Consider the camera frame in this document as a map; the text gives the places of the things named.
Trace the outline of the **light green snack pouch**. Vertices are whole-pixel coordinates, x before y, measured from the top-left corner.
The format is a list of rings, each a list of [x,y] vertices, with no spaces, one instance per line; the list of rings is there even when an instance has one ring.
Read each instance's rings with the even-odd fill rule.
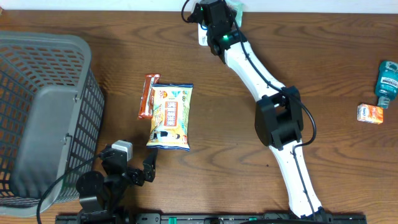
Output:
[[[242,19],[243,19],[244,4],[237,0],[226,0],[226,4],[234,13],[234,18],[235,18],[235,21],[237,22],[238,26],[241,27]]]

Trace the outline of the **red snack bar wrapper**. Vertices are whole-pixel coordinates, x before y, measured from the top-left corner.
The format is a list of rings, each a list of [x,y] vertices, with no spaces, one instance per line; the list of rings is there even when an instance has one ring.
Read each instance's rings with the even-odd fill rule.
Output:
[[[157,84],[160,74],[151,73],[145,75],[144,87],[138,112],[139,119],[151,119],[153,116],[153,85]]]

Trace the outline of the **large yellow snack bag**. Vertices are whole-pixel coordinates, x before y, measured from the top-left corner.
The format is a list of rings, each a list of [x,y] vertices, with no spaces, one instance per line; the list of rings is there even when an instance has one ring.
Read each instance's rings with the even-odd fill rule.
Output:
[[[155,84],[148,148],[189,151],[188,121],[192,83]]]

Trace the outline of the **small orange tissue pack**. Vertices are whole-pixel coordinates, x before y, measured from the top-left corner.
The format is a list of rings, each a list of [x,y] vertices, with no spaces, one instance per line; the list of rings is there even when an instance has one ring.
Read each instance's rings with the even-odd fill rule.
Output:
[[[357,120],[365,123],[381,124],[384,121],[384,110],[378,106],[362,103],[357,107]]]

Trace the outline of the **teal mouthwash bottle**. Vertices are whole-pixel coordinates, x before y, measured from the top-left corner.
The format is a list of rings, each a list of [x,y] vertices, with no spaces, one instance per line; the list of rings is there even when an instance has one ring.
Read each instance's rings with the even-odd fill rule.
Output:
[[[397,63],[388,60],[381,62],[375,94],[379,98],[378,107],[388,109],[389,103],[397,96]]]

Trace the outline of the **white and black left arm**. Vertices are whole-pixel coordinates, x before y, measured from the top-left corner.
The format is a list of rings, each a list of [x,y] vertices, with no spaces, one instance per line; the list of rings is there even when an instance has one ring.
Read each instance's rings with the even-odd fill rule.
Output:
[[[106,175],[98,171],[83,174],[76,183],[82,210],[79,223],[134,223],[134,218],[119,203],[126,189],[155,179],[158,150],[143,161],[143,169],[128,165],[127,152],[106,146],[99,158]]]

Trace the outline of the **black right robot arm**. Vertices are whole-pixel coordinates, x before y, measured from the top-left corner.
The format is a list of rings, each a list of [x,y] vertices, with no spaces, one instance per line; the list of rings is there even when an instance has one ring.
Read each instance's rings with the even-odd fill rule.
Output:
[[[298,89],[274,78],[256,57],[236,15],[226,1],[198,1],[184,21],[205,27],[212,54],[232,69],[252,94],[256,134],[279,165],[294,214],[289,222],[332,223],[333,217],[326,214],[313,189],[303,156],[303,147],[316,138],[313,133],[310,140],[303,141],[303,115],[309,117],[313,131],[317,130],[315,120],[302,103]]]

